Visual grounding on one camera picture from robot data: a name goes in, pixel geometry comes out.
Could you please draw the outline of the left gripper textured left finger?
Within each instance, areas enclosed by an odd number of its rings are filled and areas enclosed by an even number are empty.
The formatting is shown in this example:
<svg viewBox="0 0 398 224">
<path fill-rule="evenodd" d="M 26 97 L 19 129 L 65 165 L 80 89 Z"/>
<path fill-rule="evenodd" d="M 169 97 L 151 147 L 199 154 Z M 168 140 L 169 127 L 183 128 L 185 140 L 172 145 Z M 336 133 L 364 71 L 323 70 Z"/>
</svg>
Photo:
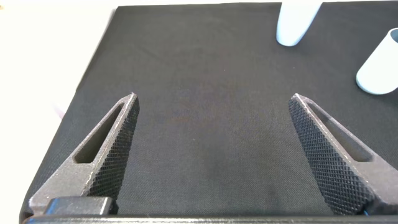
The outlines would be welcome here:
<svg viewBox="0 0 398 224">
<path fill-rule="evenodd" d="M 139 114 L 139 99 L 121 98 L 29 200 L 35 215 L 59 197 L 109 197 L 121 190 Z"/>
</svg>

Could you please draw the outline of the left gripper textured right finger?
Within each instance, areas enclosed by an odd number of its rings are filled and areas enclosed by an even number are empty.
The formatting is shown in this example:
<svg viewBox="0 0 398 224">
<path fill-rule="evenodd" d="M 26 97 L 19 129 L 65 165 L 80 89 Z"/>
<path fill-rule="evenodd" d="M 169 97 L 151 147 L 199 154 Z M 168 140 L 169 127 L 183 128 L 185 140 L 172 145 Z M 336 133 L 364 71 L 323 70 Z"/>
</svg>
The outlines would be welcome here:
<svg viewBox="0 0 398 224">
<path fill-rule="evenodd" d="M 397 214 L 397 169 L 311 99 L 294 94 L 289 113 L 318 188 L 339 215 Z"/>
</svg>

